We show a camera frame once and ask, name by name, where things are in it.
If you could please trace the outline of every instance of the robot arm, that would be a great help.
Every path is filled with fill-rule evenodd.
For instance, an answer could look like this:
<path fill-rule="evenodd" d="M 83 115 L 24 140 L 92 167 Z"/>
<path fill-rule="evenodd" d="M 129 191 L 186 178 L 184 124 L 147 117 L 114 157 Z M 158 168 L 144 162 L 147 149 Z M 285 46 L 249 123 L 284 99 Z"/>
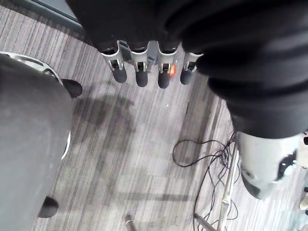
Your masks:
<path fill-rule="evenodd" d="M 158 41 L 158 85 L 166 88 L 180 42 L 181 82 L 197 70 L 227 102 L 237 131 L 242 176 L 266 196 L 295 163 L 308 127 L 308 3 L 301 0 L 66 0 L 118 82 L 127 42 L 136 81 L 147 83 L 147 45 Z"/>

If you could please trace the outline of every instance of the floor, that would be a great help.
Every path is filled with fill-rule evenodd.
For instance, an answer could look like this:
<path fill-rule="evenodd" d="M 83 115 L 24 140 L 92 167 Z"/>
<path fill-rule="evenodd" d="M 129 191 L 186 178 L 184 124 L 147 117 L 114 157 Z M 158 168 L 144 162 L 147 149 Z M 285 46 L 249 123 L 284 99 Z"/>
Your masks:
<path fill-rule="evenodd" d="M 52 66 L 62 78 L 79 81 L 84 92 L 74 101 L 72 144 L 50 196 L 60 204 L 50 219 L 38 219 L 34 231 L 124 231 L 131 214 L 140 231 L 193 230 L 192 208 L 202 175 L 201 162 L 180 168 L 172 149 L 181 139 L 225 142 L 232 134 L 225 103 L 206 86 L 206 77 L 180 84 L 179 73 L 166 90 L 157 85 L 157 66 L 146 88 L 137 87 L 133 67 L 118 84 L 103 57 L 81 36 L 36 13 L 0 0 L 0 50 L 29 55 Z M 182 50 L 178 53 L 180 70 Z M 183 144 L 183 163 L 213 153 L 212 145 Z M 219 163 L 212 168 L 221 168 Z M 297 231 L 308 224 L 298 210 L 306 170 L 300 167 L 265 201 L 254 199 L 239 180 L 233 200 L 239 209 L 228 231 Z M 217 189 L 221 198 L 223 187 Z M 212 186 L 206 178 L 199 214 L 209 210 Z M 210 221 L 218 219 L 217 202 Z M 236 211 L 233 207 L 230 218 Z"/>

